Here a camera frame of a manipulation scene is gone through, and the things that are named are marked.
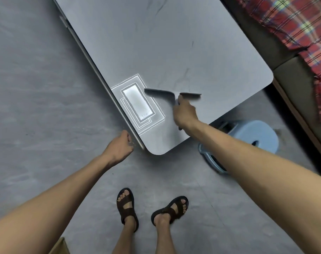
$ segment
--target forearm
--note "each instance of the forearm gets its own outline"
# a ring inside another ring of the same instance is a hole
[[[107,164],[105,157],[95,158],[0,219],[0,254],[48,253]]]
[[[252,200],[307,253],[321,253],[321,177],[197,122],[188,133],[209,149]]]

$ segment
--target red plaid blanket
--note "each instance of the red plaid blanket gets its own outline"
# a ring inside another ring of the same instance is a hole
[[[250,16],[275,34],[315,73],[314,85],[321,120],[321,0],[237,0]]]

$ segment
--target foot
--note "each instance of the foot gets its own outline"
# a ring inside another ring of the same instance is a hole
[[[185,204],[185,202],[186,201],[184,199],[182,199],[181,202],[183,203],[183,213],[185,214],[185,212],[186,212],[186,204]],[[178,207],[177,207],[177,205],[175,203],[172,204],[171,209],[173,209],[176,212],[176,214],[178,214]],[[153,220],[153,222],[154,222],[154,224],[156,226],[158,226],[160,224],[168,224],[169,225],[170,224],[170,220],[171,220],[170,214],[164,213],[164,214],[156,215],[154,220]]]
[[[128,196],[130,194],[130,192],[128,190],[125,190],[117,199],[118,202],[120,202],[121,200],[124,199],[125,196]],[[132,201],[128,202],[127,204],[123,205],[123,209],[128,209],[128,208],[132,208]],[[136,220],[133,216],[127,216],[124,219],[125,225],[124,226],[131,226],[133,228],[133,230],[136,230]]]

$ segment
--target table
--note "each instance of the table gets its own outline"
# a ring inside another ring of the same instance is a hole
[[[211,123],[273,80],[220,0],[54,0],[132,134],[162,155],[189,136],[144,88],[198,92]]]

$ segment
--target gray floor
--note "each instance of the gray floor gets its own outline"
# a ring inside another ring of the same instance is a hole
[[[225,119],[260,119],[280,135],[278,154],[313,165],[263,91]],[[126,128],[51,0],[0,0],[0,216],[84,166]],[[71,254],[111,253],[122,225],[116,195],[130,187],[136,253],[153,253],[151,213],[186,195],[172,226],[179,253],[301,253],[189,139],[163,156],[139,148],[95,185],[64,232]]]

